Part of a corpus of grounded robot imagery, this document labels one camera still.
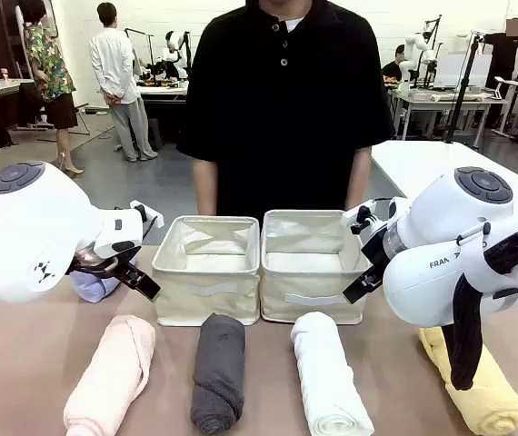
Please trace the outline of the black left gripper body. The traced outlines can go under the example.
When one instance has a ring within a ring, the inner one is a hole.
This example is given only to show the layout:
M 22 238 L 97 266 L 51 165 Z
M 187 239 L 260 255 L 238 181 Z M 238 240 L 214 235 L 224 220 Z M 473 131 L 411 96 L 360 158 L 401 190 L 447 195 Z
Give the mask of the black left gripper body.
M 115 278 L 115 266 L 121 262 L 132 261 L 140 251 L 136 246 L 113 256 L 102 258 L 94 250 L 94 246 L 85 247 L 76 253 L 70 263 L 70 272 L 91 274 L 98 278 Z

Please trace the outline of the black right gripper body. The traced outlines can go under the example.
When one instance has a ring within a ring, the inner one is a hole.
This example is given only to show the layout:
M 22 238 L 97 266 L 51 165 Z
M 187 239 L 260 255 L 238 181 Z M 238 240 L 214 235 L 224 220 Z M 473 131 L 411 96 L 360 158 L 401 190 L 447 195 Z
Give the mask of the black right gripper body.
M 383 274 L 388 263 L 399 253 L 397 226 L 385 225 L 372 233 L 362 253 L 371 263 L 369 271 L 372 274 Z

